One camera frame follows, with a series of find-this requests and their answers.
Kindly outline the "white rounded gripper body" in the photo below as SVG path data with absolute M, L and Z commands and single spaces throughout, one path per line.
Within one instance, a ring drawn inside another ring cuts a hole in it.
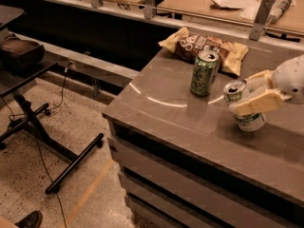
M 290 104 L 304 104 L 304 55 L 287 60 L 279 65 L 272 75 L 274 88 Z

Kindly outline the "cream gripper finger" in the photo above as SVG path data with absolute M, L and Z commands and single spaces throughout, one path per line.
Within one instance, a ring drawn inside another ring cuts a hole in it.
M 272 75 L 272 70 L 263 70 L 246 78 L 245 81 L 252 87 L 252 89 L 258 89 L 261 86 L 271 88 L 273 86 Z
M 229 109 L 237 115 L 265 113 L 279 109 L 285 101 L 291 99 L 291 95 L 284 94 L 278 89 L 259 88 L 248 97 L 231 104 Z

